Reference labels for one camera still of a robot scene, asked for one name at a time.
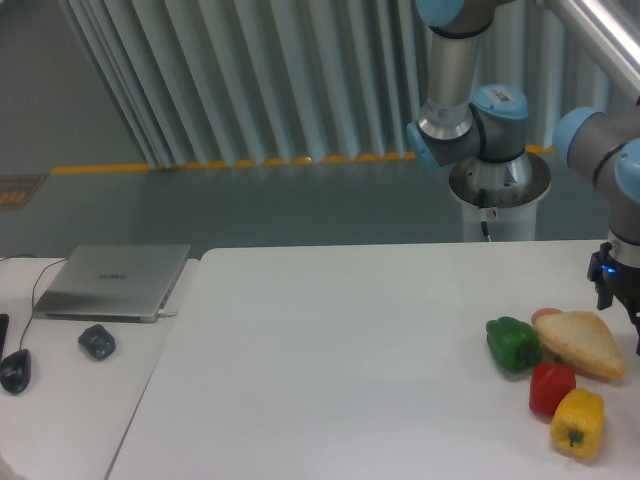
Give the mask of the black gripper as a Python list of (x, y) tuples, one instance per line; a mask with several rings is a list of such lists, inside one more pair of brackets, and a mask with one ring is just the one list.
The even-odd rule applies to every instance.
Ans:
[[(607, 309), (617, 299), (626, 309), (637, 337), (640, 337), (639, 268), (615, 259), (613, 245), (607, 241), (591, 255), (587, 278), (595, 286), (597, 309)], [(640, 355), (640, 339), (637, 340), (636, 354)]]

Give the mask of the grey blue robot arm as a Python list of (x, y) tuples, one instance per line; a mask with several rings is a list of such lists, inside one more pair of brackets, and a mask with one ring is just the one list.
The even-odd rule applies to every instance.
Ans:
[[(494, 1), (420, 1), (433, 32), (428, 93), (407, 127), (409, 144), (427, 168), (456, 164), (451, 191), (478, 208), (513, 208), (537, 200), (547, 169), (525, 152), (528, 105), (518, 89), (471, 86), (480, 36)], [(639, 27), (616, 1), (548, 1), (551, 11), (630, 97), (639, 95)], [(553, 135), (556, 154), (611, 204), (609, 234), (591, 256), (588, 279), (599, 309), (619, 301), (639, 320), (639, 112), (608, 115), (591, 107), (566, 114)]]

